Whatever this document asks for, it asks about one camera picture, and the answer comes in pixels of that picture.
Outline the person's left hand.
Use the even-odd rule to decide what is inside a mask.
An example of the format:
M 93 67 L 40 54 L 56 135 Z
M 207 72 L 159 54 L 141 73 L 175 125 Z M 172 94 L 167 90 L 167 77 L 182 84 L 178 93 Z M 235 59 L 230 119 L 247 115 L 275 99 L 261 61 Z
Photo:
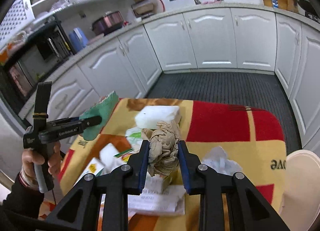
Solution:
M 59 142 L 54 143 L 54 153 L 48 160 L 48 172 L 52 176 L 57 176 L 61 171 L 61 144 Z M 43 165 L 45 159 L 39 153 L 25 149 L 22 153 L 22 169 L 19 174 L 20 182 L 27 188 L 38 190 L 39 185 L 36 180 L 34 165 Z

